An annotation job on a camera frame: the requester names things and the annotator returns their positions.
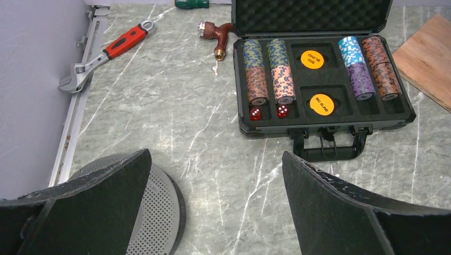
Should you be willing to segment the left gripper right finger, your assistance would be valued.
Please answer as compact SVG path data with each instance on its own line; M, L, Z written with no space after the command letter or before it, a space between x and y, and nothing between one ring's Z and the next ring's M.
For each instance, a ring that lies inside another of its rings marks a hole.
M282 156L302 254L450 254L450 210L384 197Z

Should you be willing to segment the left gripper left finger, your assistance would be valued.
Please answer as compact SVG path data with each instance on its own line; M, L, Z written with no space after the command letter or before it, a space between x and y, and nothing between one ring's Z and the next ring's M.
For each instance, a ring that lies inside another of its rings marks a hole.
M1 201L1 254L125 254L146 188L147 149Z

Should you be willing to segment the orange chip stack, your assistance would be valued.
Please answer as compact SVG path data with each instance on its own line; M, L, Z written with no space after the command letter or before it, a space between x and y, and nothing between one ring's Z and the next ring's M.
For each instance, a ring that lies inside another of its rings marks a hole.
M278 65L271 70L274 96L277 104L287 105L296 100L295 86L288 65Z

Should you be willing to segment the blue yellow chip stack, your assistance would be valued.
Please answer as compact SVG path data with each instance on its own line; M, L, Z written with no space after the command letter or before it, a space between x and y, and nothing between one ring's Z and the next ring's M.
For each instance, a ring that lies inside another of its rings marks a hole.
M289 66L289 57L285 42L283 40L281 39L271 40L267 45L267 49L271 69L281 65Z

